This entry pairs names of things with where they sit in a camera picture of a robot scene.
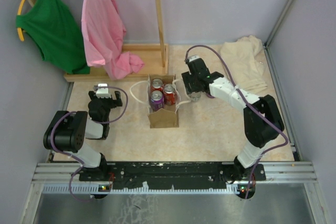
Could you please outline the green-capped Chang soda bottle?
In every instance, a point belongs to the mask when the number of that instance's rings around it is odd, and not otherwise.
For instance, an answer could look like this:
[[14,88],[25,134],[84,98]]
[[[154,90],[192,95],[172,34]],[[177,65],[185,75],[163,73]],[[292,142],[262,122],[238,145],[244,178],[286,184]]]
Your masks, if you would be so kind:
[[201,98],[201,92],[192,92],[188,96],[192,102],[197,102]]

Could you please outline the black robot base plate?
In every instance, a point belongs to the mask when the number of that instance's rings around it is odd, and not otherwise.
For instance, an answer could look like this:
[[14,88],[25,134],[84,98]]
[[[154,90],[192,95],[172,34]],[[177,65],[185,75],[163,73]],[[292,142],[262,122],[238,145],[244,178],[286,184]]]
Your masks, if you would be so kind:
[[234,162],[105,162],[83,168],[81,182],[110,182],[113,189],[225,189],[227,183],[265,181],[264,166],[258,164],[241,179],[233,177]]

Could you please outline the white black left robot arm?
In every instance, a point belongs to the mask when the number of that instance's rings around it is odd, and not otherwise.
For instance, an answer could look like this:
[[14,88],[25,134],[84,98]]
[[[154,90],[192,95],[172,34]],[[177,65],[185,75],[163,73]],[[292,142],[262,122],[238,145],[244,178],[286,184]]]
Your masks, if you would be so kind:
[[[177,90],[175,76],[149,76],[144,81],[148,93],[143,102],[148,107],[150,128],[178,127],[178,109],[185,102]],[[85,143],[85,139],[105,140],[108,137],[112,109],[127,108],[133,91],[125,92],[100,83],[89,91],[88,111],[57,111],[47,128],[43,145],[45,149],[75,159],[80,167],[73,175],[81,181],[113,180],[113,172],[103,154]]]

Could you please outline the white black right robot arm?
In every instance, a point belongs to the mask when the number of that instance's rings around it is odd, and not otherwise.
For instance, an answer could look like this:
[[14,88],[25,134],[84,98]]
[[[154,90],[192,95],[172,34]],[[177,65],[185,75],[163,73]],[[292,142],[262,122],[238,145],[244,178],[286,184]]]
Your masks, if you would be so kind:
[[204,92],[227,102],[242,113],[247,142],[234,159],[233,177],[248,179],[268,143],[285,129],[275,99],[271,95],[259,97],[241,90],[223,74],[211,73],[199,56],[188,58],[186,65],[188,72],[183,73],[182,78],[189,97]]

